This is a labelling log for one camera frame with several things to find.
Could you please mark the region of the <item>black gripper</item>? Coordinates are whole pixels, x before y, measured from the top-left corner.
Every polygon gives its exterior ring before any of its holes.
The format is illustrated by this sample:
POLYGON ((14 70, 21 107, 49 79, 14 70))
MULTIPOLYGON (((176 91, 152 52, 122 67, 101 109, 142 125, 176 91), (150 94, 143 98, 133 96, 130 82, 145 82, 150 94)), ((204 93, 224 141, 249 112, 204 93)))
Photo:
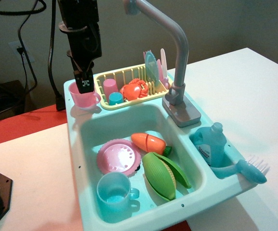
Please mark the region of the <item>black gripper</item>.
POLYGON ((93 60, 102 56, 100 30, 97 23, 88 23, 78 29, 66 27, 61 22, 59 29, 67 34, 74 78, 80 94, 93 92, 93 60))

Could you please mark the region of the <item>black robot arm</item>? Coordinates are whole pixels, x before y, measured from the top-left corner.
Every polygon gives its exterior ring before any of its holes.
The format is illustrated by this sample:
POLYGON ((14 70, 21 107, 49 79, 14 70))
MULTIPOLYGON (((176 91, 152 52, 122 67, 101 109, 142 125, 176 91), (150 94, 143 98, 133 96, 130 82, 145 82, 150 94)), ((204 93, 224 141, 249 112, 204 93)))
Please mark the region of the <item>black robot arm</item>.
POLYGON ((93 61, 102 56, 99 15, 95 0, 59 0, 62 22, 59 29, 67 35, 74 79, 80 94, 94 91, 93 61))

